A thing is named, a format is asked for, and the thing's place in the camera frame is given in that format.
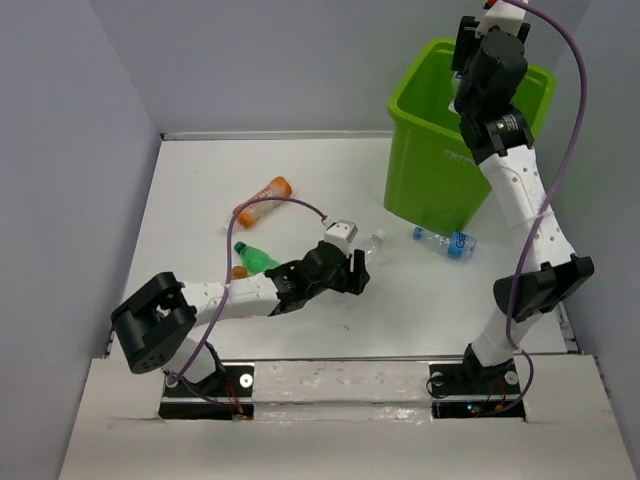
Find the clear bottle white cap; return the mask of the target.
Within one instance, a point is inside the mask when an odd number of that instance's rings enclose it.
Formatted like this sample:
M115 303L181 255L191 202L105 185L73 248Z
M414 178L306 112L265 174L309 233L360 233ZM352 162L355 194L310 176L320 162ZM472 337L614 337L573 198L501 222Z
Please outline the clear bottle white cap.
M374 230L361 244L361 250L365 254L365 265L372 267L381 258L381 252L386 245L387 233L384 229Z

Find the clear bottle blue label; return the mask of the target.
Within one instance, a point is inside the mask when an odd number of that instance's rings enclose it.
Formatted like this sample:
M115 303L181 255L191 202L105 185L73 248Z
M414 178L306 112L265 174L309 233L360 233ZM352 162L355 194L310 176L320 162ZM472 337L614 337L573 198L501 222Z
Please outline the clear bottle blue label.
M473 236L459 231L447 236L415 227L412 238L432 251L457 261L471 259L476 247L476 239Z

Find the clear plastic bottle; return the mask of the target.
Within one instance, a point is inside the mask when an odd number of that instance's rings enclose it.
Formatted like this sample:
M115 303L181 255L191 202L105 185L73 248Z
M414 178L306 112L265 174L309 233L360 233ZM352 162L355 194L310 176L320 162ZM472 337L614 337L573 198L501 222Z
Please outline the clear plastic bottle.
M460 85L460 82L462 80L462 77L463 77L462 73L459 72L459 71L456 71L453 74L453 77L451 79L452 98L451 98L451 101L449 103L448 108L453 113L457 112L456 107L455 107L455 100L456 100L456 97L457 97L457 94L458 94L458 89L459 89L459 85Z

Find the tall orange label bottle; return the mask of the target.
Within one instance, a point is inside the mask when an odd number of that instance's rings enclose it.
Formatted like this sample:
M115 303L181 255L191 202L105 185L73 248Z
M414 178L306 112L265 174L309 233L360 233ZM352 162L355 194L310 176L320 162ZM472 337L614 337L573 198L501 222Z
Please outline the tall orange label bottle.
M244 208L238 205L234 209L233 214L237 216L236 222L245 229L250 229L282 203L281 200L272 198L289 198L291 195L292 187L289 182L284 177L275 177L264 188L249 198L249 201L257 200L257 203L252 203Z

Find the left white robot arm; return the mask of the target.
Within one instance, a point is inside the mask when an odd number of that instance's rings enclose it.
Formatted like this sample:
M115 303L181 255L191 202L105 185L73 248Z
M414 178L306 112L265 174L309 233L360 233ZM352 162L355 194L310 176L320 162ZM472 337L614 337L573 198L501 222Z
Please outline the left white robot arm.
M110 315L130 371L140 375L161 369L183 378L195 392L209 395L221 383L223 366L214 349L195 354L190 332L209 322L274 317L302 309L326 291L360 295L370 280L366 254L345 254L321 241L302 259L263 273L221 283L180 282L161 272Z

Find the green plastic bottle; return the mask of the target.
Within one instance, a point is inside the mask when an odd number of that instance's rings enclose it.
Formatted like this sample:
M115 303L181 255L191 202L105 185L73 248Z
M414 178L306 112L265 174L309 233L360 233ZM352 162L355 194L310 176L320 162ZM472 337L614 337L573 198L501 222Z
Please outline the green plastic bottle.
M242 265L252 275L260 274L280 266L280 263L271 258L266 252L247 245L244 242L236 242L233 249L238 254Z

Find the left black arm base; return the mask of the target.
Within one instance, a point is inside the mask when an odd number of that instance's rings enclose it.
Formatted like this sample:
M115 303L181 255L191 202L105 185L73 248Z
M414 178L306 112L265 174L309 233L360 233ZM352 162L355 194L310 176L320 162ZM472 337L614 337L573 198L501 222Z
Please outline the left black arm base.
M158 415L165 420L252 420L255 365L230 362L224 367L226 377L204 395L182 383L175 387L165 386Z

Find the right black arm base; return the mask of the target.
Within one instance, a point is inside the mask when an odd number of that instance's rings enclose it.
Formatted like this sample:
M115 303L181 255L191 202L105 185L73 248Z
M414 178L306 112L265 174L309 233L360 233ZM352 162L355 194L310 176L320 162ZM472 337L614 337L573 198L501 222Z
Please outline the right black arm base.
M464 375L461 363L430 364L425 388L432 398L434 419L526 419L522 400L507 408L521 394L513 361L484 377L472 379Z

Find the green plastic bin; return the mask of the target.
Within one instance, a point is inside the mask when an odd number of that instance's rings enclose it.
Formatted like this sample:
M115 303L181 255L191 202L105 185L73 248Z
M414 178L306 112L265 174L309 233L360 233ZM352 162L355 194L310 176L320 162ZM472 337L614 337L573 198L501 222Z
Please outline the green plastic bin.
M394 131L384 207L437 233L466 228L491 186L460 135L455 112L455 41L430 41L392 94Z

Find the short orange juice bottle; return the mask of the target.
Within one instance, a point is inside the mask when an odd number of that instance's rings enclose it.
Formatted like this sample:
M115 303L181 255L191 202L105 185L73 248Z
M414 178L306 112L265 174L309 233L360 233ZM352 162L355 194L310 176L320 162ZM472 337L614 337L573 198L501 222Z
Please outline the short orange juice bottle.
M234 266L231 270L231 280L240 280L248 276L249 272L247 268L242 265Z

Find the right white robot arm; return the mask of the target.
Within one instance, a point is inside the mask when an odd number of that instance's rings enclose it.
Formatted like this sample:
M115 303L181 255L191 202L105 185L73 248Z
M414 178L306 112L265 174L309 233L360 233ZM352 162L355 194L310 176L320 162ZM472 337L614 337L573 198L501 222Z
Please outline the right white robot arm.
M513 98L528 71L529 26L461 19L451 68L462 139L502 209L521 254L513 275L495 281L496 308L464 353L456 380L482 392L507 371L531 327L594 273L564 236L538 172L534 135Z

